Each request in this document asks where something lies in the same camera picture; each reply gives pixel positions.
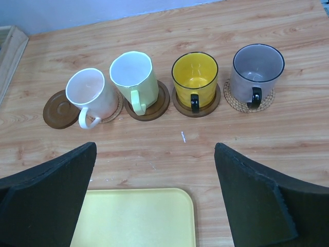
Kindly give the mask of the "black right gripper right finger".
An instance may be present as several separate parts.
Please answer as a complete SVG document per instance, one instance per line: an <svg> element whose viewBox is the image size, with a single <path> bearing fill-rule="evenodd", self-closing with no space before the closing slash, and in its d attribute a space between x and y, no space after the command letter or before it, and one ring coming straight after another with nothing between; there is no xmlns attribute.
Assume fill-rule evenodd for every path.
<svg viewBox="0 0 329 247"><path fill-rule="evenodd" d="M215 166L235 246L328 246L328 188L285 175L223 143Z"/></svg>

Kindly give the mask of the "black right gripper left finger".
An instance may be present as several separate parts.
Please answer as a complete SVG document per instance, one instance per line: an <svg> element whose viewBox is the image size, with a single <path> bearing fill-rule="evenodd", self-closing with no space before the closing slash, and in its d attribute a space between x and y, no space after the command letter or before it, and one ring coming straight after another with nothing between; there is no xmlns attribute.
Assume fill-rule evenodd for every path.
<svg viewBox="0 0 329 247"><path fill-rule="evenodd" d="M1 178L1 246L70 246L96 156L87 142Z"/></svg>

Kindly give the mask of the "yellow plastic tray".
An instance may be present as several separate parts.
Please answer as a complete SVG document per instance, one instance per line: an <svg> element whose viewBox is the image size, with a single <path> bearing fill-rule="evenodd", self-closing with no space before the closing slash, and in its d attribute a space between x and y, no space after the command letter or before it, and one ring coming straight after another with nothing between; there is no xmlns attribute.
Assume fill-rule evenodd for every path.
<svg viewBox="0 0 329 247"><path fill-rule="evenodd" d="M196 246L194 206L179 188L89 190L71 246Z"/></svg>

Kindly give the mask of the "large brown wooden coaster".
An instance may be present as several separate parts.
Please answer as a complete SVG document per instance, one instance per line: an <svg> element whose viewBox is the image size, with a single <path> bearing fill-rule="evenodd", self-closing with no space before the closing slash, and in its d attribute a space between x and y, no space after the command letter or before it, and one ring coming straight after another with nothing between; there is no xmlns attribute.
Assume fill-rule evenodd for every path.
<svg viewBox="0 0 329 247"><path fill-rule="evenodd" d="M52 95L43 109L44 121L54 129L65 129L72 126L79 118L80 109L66 97L65 90Z"/></svg>

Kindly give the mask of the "woven rattan coaster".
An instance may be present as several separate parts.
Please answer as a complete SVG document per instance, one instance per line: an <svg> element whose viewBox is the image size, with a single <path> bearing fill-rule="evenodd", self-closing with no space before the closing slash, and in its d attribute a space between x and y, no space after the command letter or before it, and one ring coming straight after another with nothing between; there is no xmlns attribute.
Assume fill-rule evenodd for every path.
<svg viewBox="0 0 329 247"><path fill-rule="evenodd" d="M227 79L224 83L224 97L228 104L235 110L242 113L256 113L263 111L271 106L275 99L275 91L272 89L271 93L264 100L262 100L260 106L257 109L250 109L247 106L247 103L240 102L233 97L230 90L230 79Z"/></svg>
<svg viewBox="0 0 329 247"><path fill-rule="evenodd" d="M92 129L100 122L108 122L116 118L123 108L123 96L119 91L112 88L108 83L103 81L101 87L96 89L81 103L73 102L81 111L79 115L79 125L83 129Z"/></svg>

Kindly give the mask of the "pink cup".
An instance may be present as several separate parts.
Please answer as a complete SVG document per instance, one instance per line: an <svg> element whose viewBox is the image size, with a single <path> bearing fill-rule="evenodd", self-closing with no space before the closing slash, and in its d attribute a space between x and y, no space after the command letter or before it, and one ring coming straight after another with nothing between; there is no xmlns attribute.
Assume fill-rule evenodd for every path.
<svg viewBox="0 0 329 247"><path fill-rule="evenodd" d="M87 93L87 97L90 93L93 93L91 87L95 86L96 89L101 87L101 83L105 81L112 88L114 88L109 82L107 82L103 72L96 68L85 68L76 72L68 81L66 85L66 97L73 104L73 102L81 103L85 99L83 93Z"/></svg>

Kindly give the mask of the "purple translucent cup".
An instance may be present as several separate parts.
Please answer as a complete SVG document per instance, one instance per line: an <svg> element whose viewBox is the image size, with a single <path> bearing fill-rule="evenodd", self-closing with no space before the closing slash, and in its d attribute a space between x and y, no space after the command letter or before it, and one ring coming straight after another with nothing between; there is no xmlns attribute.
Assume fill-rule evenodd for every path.
<svg viewBox="0 0 329 247"><path fill-rule="evenodd" d="M258 109L284 68L284 57L276 48L267 44L242 47L232 61L230 90L233 97L246 103L249 109Z"/></svg>

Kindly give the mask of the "yellow translucent cup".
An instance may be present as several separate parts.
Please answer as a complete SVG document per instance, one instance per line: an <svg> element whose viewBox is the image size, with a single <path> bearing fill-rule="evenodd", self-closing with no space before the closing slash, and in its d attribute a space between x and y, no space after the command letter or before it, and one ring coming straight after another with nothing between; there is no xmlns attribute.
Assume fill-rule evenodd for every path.
<svg viewBox="0 0 329 247"><path fill-rule="evenodd" d="M171 74L180 102L198 113L215 97L218 76L216 60L205 52L189 52L173 64Z"/></svg>

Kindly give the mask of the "white cup green handle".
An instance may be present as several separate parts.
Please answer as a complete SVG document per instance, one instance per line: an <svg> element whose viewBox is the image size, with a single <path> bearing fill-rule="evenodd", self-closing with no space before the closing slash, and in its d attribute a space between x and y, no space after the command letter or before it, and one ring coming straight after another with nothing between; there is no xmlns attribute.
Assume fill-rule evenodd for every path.
<svg viewBox="0 0 329 247"><path fill-rule="evenodd" d="M159 87L147 54L139 51L123 53L110 65L109 75L136 115L145 115L147 108L157 101Z"/></svg>

